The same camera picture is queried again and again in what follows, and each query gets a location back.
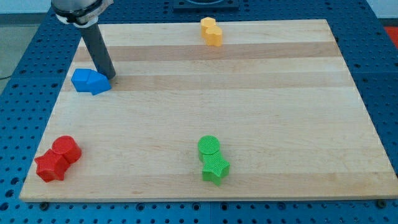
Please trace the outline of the grey robot arm end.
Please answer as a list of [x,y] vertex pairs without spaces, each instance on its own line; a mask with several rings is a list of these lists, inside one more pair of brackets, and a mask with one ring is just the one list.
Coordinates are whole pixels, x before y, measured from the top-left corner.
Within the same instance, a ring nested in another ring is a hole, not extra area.
[[51,0],[51,7],[60,22],[86,28],[97,23],[99,15],[113,3],[113,0]]

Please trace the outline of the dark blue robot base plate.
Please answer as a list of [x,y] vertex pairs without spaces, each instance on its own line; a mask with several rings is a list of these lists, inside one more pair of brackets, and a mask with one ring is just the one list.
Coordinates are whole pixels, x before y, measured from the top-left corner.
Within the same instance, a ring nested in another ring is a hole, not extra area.
[[173,0],[175,12],[186,10],[238,9],[240,0]]

